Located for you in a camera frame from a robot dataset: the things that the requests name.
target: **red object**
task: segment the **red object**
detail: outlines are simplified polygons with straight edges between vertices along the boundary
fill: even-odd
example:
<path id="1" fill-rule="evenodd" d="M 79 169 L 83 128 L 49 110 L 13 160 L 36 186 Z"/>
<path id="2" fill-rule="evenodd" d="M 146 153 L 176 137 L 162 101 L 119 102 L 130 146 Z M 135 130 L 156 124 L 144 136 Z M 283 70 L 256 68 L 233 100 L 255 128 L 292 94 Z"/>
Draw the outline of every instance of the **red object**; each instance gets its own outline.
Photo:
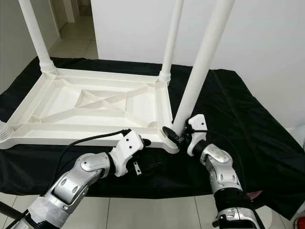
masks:
<path id="1" fill-rule="evenodd" d="M 295 220 L 295 229 L 305 229 L 305 217 L 301 217 Z"/>

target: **black tablecloth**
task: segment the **black tablecloth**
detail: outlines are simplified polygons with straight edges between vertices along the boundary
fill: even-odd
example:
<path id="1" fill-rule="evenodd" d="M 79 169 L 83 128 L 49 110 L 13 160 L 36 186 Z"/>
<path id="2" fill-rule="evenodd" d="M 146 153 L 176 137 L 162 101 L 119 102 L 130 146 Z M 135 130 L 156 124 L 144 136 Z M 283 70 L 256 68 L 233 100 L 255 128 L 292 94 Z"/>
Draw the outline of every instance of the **black tablecloth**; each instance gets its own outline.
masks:
<path id="1" fill-rule="evenodd" d="M 158 75 L 161 65 L 86 59 L 53 58 L 55 66 L 81 70 Z M 172 66 L 169 94 L 173 116 L 182 98 L 191 67 Z M 40 77 L 35 58 L 0 95 L 0 119 L 7 121 Z M 291 218 L 305 200 L 305 154 L 299 144 L 251 95 L 233 71 L 212 70 L 204 82 L 193 114 L 204 114 L 208 129 L 219 135 L 207 138 L 229 152 L 234 168 L 247 192 L 263 190 L 259 199 L 286 218 Z M 0 150 L 0 191 L 41 194 L 47 187 L 64 146 L 17 145 Z M 64 157 L 70 169 L 83 153 L 108 152 L 111 147 L 74 146 Z M 208 173 L 185 152 L 176 155 L 162 149 L 146 148 L 138 158 L 142 176 L 133 172 L 120 177 L 100 179 L 88 195 L 125 198 L 173 198 L 211 193 Z"/>

